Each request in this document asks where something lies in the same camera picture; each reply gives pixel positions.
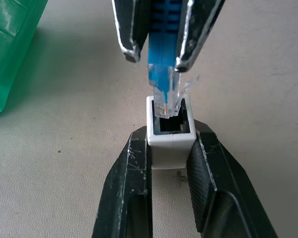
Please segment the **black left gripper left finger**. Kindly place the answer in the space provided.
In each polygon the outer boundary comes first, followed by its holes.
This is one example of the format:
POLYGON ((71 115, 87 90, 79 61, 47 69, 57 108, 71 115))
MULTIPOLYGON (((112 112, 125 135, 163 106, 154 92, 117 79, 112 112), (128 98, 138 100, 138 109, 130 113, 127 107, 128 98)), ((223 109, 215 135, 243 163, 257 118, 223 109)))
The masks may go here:
POLYGON ((94 238, 151 238, 152 158, 147 128, 129 136, 104 182, 94 238))

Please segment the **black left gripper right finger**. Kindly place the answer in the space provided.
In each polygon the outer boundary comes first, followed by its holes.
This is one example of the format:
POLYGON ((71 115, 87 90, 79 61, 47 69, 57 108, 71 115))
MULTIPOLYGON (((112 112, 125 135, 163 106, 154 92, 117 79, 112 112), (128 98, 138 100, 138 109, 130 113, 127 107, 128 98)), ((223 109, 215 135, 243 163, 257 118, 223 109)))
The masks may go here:
POLYGON ((211 128, 195 121, 187 178, 197 232, 203 238, 275 238, 277 234, 239 162, 211 128))

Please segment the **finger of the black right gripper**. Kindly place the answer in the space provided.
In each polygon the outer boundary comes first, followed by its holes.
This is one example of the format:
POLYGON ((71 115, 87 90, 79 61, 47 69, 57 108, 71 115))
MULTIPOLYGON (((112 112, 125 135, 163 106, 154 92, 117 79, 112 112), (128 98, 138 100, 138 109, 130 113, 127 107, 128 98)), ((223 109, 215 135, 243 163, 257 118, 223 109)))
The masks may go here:
POLYGON ((188 72, 208 38, 225 0, 184 0, 174 69, 188 72))
POLYGON ((149 33, 150 0, 113 0, 112 7, 120 49, 126 60, 137 63, 149 33))

